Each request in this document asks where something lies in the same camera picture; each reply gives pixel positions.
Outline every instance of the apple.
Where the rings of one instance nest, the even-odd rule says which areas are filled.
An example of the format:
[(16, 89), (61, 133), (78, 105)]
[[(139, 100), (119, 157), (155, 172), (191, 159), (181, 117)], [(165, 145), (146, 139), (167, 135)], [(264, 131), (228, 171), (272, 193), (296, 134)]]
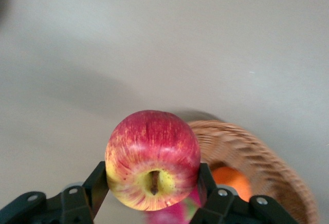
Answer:
[(157, 211), (145, 211), (146, 224), (189, 224), (201, 206), (197, 186), (183, 201)]
[(156, 211), (185, 199), (200, 166), (198, 140), (178, 116), (143, 110), (122, 120), (105, 151), (107, 184), (124, 205)]

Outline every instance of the wicker basket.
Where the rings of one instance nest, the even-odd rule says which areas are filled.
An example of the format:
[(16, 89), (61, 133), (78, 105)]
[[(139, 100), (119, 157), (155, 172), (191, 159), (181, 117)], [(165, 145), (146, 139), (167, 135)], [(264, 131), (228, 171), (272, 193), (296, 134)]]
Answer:
[(211, 169), (229, 166), (245, 174), (254, 195), (278, 201), (300, 224), (318, 224), (315, 199), (303, 180), (248, 131), (218, 120), (192, 121), (203, 162)]

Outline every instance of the gray surface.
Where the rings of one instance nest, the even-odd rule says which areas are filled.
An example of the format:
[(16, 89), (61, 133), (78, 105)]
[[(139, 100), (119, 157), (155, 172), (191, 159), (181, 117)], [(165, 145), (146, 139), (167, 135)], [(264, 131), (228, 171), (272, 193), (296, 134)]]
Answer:
[[(115, 125), (152, 108), (251, 131), (329, 219), (329, 0), (0, 0), (0, 9), (0, 208), (85, 180)], [(96, 223), (138, 220), (109, 194)]]

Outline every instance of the orange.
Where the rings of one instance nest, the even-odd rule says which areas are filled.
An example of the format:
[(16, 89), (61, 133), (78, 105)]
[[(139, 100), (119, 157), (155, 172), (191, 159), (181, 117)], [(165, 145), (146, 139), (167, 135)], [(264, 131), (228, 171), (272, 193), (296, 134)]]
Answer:
[(248, 178), (243, 173), (228, 166), (218, 167), (211, 173), (216, 184), (233, 187), (241, 199), (249, 202), (249, 198), (252, 197), (251, 186)]

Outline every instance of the apple stem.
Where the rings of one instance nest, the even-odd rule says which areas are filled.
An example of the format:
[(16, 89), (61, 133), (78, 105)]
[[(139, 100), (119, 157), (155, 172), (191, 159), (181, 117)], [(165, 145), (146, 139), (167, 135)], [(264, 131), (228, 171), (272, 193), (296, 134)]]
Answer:
[(151, 187), (151, 193), (153, 195), (157, 194), (159, 189), (158, 189), (158, 178), (159, 178), (159, 173), (160, 171), (151, 171), (151, 177), (152, 177), (152, 187)]

